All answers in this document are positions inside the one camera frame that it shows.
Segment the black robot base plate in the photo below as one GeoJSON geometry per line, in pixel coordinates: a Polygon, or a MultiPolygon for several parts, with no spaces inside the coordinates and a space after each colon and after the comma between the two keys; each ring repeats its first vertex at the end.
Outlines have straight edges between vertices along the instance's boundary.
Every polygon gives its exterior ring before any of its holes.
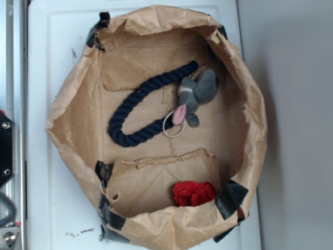
{"type": "Polygon", "coordinates": [[[1,109],[1,189],[15,174],[14,167],[14,128],[15,124],[1,109]]]}

